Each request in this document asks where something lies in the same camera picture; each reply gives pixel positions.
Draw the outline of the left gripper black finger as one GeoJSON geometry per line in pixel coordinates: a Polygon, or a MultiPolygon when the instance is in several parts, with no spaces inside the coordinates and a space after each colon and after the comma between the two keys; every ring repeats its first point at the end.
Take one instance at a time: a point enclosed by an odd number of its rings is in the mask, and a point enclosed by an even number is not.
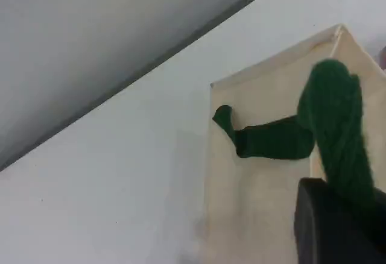
{"type": "Polygon", "coordinates": [[[385,193],[376,190],[368,231],[322,179],[299,181],[294,237],[298,263],[385,263],[385,193]]]}

